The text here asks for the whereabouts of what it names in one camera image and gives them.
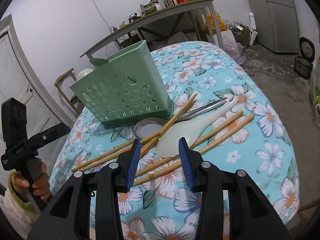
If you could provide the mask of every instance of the table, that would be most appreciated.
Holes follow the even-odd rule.
[[[240,110],[244,110],[246,116],[255,114],[250,124],[205,153],[203,158],[224,171],[245,170],[273,204],[282,221],[287,223],[299,207],[299,176],[292,143],[268,98],[234,60],[211,43],[184,42],[158,49],[151,54],[169,96],[174,100],[175,113],[194,93],[197,93],[197,97],[192,110],[223,96],[239,97],[238,104],[204,133]],[[234,125],[236,123],[219,132],[213,139],[222,136]],[[131,138],[133,126],[104,129],[85,108],[53,168],[49,180],[52,192],[55,194],[71,175],[72,167]],[[155,149],[151,149],[139,161],[138,169],[157,160],[159,157]],[[153,182],[133,187],[129,194],[119,194],[125,239],[130,239],[130,235],[137,237],[131,239],[142,236],[147,240],[166,239],[171,234],[186,236],[184,239],[192,240],[199,216],[201,194],[194,194],[187,188],[182,168],[179,168]],[[224,199],[224,236],[227,237],[229,209],[226,192]],[[91,226],[94,223],[92,202]]]
[[[207,12],[205,11],[205,8],[209,8],[209,11],[212,15],[212,19],[214,22],[214,26],[216,27],[216,32],[217,32],[217,38],[218,38],[218,43],[220,48],[223,47],[223,41],[222,41],[222,36],[221,36],[221,31],[220,27],[218,24],[218,19],[213,7],[213,1],[215,0],[194,0],[194,1],[189,1],[185,3],[180,3],[174,6],[170,6],[164,9],[161,9],[159,11],[150,13],[144,17],[141,17],[140,19],[137,19],[126,26],[116,30],[115,32],[111,33],[101,41],[99,41],[96,45],[92,46],[89,50],[87,50],[84,54],[82,54],[80,57],[83,57],[84,55],[87,55],[89,59],[92,59],[92,54],[97,52],[99,49],[107,46],[108,44],[112,43],[113,41],[116,41],[117,39],[121,38],[122,36],[126,35],[129,32],[132,32],[134,30],[140,29],[141,27],[151,23],[155,22],[157,20],[160,20],[162,18],[174,15],[174,14],[181,14],[183,12],[189,12],[191,10],[196,10],[196,9],[202,9],[202,12],[204,14],[204,18],[206,20],[206,23],[208,26],[210,26],[210,22],[207,16]],[[211,40],[213,41],[213,32],[211,28],[209,29],[209,34],[211,37]]]

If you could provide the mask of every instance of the fingernail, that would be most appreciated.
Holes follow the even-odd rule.
[[[27,181],[22,181],[23,187],[29,187],[29,183]]]

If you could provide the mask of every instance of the finger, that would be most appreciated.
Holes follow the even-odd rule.
[[[42,171],[42,173],[47,172],[47,165],[44,162],[41,162],[40,170]]]
[[[17,186],[21,186],[24,188],[28,188],[30,186],[29,182],[22,176],[19,176],[18,174],[14,174],[12,176],[12,184],[16,184]]]
[[[44,195],[45,193],[47,193],[47,191],[49,190],[49,183],[47,182],[44,187],[42,188],[38,188],[38,189],[35,189],[33,191],[33,195],[36,195],[36,196],[41,196],[41,195]]]
[[[48,197],[50,197],[51,191],[49,190],[46,194],[42,195],[40,198],[41,199],[47,199]]]
[[[33,183],[32,187],[36,189],[42,188],[48,182],[48,179],[49,179],[48,174],[42,173],[40,179],[38,179],[35,183]]]

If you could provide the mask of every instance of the white ceramic spoon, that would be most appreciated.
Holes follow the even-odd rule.
[[[178,142],[181,137],[186,138],[188,146],[190,147],[199,138],[204,129],[233,108],[236,103],[238,103],[238,97],[234,96],[213,113],[200,118],[194,118],[189,121],[174,124],[160,138],[156,146],[156,153],[162,158],[169,158],[178,155]]]

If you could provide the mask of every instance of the hand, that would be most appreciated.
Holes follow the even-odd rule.
[[[44,162],[41,163],[40,170],[42,171],[40,179],[35,181],[32,185],[32,187],[35,189],[33,191],[33,194],[36,196],[41,196],[41,199],[47,199],[50,196],[51,192],[48,182],[49,176],[46,173],[47,165],[45,165]],[[11,181],[18,197],[24,202],[29,202],[29,198],[24,192],[24,189],[30,186],[29,182],[24,177],[18,174],[13,175]]]

